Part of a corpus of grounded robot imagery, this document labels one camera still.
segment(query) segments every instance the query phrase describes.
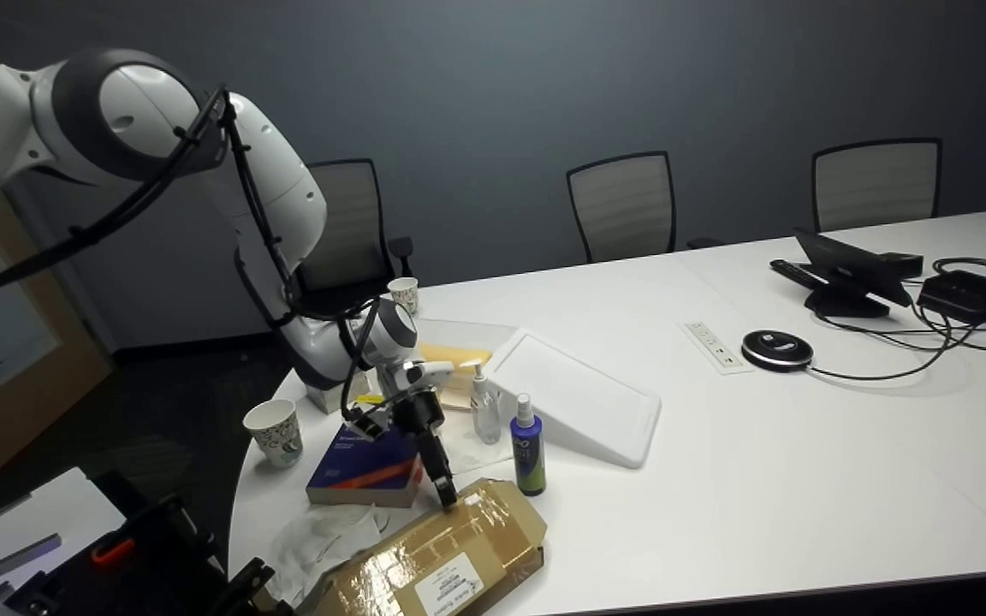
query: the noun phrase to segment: label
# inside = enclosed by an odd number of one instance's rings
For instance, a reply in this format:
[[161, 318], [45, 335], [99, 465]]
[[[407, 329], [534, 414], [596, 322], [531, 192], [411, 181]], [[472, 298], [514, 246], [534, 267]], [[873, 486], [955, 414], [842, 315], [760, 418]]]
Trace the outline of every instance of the label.
[[483, 592], [483, 575], [466, 554], [455, 554], [414, 585], [421, 609], [428, 616], [459, 613], [469, 599]]

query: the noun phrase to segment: table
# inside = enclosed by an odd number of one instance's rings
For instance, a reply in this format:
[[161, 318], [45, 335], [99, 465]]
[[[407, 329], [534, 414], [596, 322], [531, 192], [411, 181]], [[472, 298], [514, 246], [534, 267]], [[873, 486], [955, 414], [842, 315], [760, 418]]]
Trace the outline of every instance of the table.
[[[986, 257], [986, 212], [832, 233], [873, 253]], [[859, 589], [986, 572], [986, 352], [945, 352], [894, 383], [722, 366], [750, 329], [798, 332], [825, 370], [894, 373], [924, 356], [829, 329], [767, 270], [763, 240], [421, 291], [425, 318], [524, 325], [664, 400], [644, 469], [548, 448], [548, 565], [503, 613], [565, 613]], [[301, 400], [291, 376], [277, 397]], [[229, 568], [305, 510], [332, 424], [301, 407], [308, 455], [264, 476], [247, 452]]]

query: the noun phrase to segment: white cup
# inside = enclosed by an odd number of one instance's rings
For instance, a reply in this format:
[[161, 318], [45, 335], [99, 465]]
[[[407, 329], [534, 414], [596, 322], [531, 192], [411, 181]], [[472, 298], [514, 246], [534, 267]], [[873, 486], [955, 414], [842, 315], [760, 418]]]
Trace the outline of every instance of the white cup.
[[243, 428], [274, 465], [291, 465], [301, 455], [301, 431], [291, 400], [264, 400], [250, 407]]
[[407, 311], [407, 315], [418, 315], [421, 311], [421, 301], [418, 301], [418, 277], [394, 277], [387, 284], [390, 298]]

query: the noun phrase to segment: office chair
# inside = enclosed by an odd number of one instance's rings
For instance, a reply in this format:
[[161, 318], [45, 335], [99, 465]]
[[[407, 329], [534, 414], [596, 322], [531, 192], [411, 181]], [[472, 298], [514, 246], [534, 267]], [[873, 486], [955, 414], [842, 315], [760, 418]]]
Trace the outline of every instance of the office chair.
[[815, 229], [880, 226], [938, 212], [941, 140], [866, 140], [811, 157]]
[[411, 274], [414, 243], [407, 236], [387, 243], [380, 178], [370, 157], [322, 161], [312, 164], [312, 175], [329, 216], [315, 253], [298, 267], [301, 308], [336, 315], [387, 291], [390, 277]]
[[674, 250], [674, 188], [664, 151], [565, 171], [585, 257], [623, 260]]

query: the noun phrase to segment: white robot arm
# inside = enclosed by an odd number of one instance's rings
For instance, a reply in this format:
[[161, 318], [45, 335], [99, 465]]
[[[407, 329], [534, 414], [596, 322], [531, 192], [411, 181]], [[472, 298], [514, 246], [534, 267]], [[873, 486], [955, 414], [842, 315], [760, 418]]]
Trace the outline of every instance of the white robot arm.
[[[236, 226], [240, 270], [294, 352], [301, 380], [329, 390], [349, 380], [353, 366], [373, 366], [387, 380], [394, 424], [418, 438], [448, 506], [455, 489], [435, 438], [442, 411], [411, 359], [418, 339], [411, 318], [390, 298], [336, 322], [291, 315], [288, 298], [298, 287], [288, 281], [325, 229], [325, 198], [284, 133], [247, 96], [219, 92], [202, 110], [178, 68], [144, 51], [92, 51], [38, 72], [0, 65], [0, 185], [24, 168], [45, 168], [86, 185], [144, 181], [130, 198], [154, 202], [175, 175], [216, 168], [223, 154], [233, 154], [250, 205], [226, 212]], [[127, 216], [113, 216], [103, 233], [137, 212], [130, 205]], [[383, 428], [349, 407], [346, 421], [363, 431]]]

